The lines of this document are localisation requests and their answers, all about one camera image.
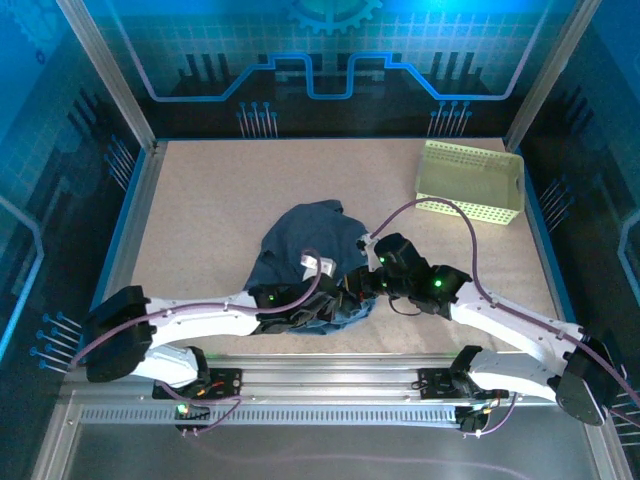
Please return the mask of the small black controller board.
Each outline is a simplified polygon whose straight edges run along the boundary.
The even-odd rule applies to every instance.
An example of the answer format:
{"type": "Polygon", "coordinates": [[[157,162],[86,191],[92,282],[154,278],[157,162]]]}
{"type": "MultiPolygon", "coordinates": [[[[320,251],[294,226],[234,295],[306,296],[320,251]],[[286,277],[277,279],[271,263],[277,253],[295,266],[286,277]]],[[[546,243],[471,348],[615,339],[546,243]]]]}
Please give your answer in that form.
{"type": "Polygon", "coordinates": [[[471,406],[456,406],[455,420],[459,430],[465,434],[482,432],[488,422],[491,410],[471,406]]]}
{"type": "Polygon", "coordinates": [[[206,406],[179,403],[174,413],[175,428],[183,435],[197,435],[211,423],[211,410],[206,406]]]}

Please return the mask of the blue t-shirt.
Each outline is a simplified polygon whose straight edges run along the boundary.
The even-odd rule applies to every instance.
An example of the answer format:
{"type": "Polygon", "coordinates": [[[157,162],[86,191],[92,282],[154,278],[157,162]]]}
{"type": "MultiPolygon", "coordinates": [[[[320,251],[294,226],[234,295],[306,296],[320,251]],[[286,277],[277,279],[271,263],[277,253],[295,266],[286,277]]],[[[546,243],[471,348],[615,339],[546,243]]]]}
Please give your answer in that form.
{"type": "MultiPolygon", "coordinates": [[[[303,282],[301,254],[312,249],[336,262],[331,279],[347,291],[349,286],[344,285],[343,277],[367,269],[367,259],[356,246],[356,241],[364,234],[366,228],[362,222],[345,215],[338,200],[299,204],[282,215],[263,237],[244,289],[248,291],[262,284],[303,282]]],[[[360,298],[360,301],[368,306],[368,317],[376,305],[376,297],[360,298]]],[[[335,333],[366,317],[344,317],[341,310],[334,321],[339,325],[335,333]]]]}

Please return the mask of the aluminium side rail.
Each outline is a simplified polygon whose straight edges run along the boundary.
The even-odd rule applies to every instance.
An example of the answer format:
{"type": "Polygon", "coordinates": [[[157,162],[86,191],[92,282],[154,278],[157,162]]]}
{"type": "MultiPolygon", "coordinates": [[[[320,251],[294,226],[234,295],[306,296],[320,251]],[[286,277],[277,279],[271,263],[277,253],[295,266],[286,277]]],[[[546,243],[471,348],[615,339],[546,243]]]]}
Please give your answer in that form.
{"type": "Polygon", "coordinates": [[[89,310],[131,284],[168,143],[140,152],[89,310]]]}

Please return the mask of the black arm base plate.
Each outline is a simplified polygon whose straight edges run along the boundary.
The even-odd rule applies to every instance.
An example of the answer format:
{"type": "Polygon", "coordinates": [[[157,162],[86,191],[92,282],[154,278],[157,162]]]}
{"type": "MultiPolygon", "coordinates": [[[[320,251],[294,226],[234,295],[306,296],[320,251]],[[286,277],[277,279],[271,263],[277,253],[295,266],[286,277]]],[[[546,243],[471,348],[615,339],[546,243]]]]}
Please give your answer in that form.
{"type": "Polygon", "coordinates": [[[417,379],[411,383],[411,389],[418,391],[422,400],[506,400],[510,397],[508,390],[482,389],[467,373],[452,372],[448,368],[419,369],[417,379]]]}
{"type": "Polygon", "coordinates": [[[210,368],[200,372],[196,380],[180,388],[170,387],[167,392],[161,384],[154,383],[152,398],[175,399],[176,396],[192,400],[220,400],[238,396],[242,387],[243,371],[238,368],[210,368]]]}

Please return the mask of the aluminium frame post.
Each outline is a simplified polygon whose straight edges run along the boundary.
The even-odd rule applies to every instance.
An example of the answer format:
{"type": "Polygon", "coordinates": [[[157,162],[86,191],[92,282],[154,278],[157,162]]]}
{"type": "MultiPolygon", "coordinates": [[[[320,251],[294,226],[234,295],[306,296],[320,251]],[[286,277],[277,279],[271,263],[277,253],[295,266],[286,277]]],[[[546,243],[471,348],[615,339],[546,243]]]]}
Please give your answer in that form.
{"type": "Polygon", "coordinates": [[[602,0],[576,0],[555,43],[527,93],[504,139],[505,150],[514,153],[541,110],[554,84],[566,68],[602,0]]]}
{"type": "Polygon", "coordinates": [[[84,1],[55,1],[141,148],[154,153],[156,137],[84,1]]]}

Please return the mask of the grey metal plate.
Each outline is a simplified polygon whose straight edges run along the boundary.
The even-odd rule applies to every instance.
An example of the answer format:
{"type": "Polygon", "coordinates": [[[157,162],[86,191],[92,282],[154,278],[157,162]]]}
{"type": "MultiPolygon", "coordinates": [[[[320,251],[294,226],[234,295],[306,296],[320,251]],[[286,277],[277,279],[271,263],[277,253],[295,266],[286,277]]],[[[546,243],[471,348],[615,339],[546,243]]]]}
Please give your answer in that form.
{"type": "Polygon", "coordinates": [[[82,428],[65,480],[601,480],[586,434],[558,410],[519,407],[497,432],[400,426],[82,428]]]}

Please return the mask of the aluminium frame rail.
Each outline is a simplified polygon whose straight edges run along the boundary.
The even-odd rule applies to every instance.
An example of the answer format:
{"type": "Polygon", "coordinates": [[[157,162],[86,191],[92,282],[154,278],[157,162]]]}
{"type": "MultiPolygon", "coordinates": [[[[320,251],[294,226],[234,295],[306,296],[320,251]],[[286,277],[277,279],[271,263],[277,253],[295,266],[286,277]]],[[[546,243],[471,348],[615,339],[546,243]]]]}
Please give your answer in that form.
{"type": "MultiPolygon", "coordinates": [[[[424,400],[411,388],[422,368],[448,368],[454,355],[433,354],[283,354],[233,355],[210,358],[212,368],[239,368],[243,371],[243,405],[414,405],[449,403],[467,405],[470,401],[424,400]]],[[[538,377],[524,370],[534,366],[524,353],[498,353],[495,369],[478,375],[481,386],[494,386],[518,392],[518,403],[531,406],[557,406],[555,393],[533,380],[546,379],[538,367],[538,377]],[[498,374],[497,367],[514,365],[516,380],[498,374]]],[[[129,376],[110,383],[89,383],[83,369],[64,379],[59,402],[78,404],[146,405],[152,403],[153,381],[129,376]]]]}

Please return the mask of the pale green perforated basket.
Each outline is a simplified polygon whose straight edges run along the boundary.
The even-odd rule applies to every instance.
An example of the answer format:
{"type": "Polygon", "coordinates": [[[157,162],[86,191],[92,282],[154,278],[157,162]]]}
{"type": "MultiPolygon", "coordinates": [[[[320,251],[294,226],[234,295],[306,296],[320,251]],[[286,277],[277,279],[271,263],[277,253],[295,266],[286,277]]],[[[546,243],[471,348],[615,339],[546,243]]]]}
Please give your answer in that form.
{"type": "Polygon", "coordinates": [[[418,199],[448,200],[471,220],[507,225],[524,211],[524,160],[516,154],[428,140],[415,192],[418,199]]]}

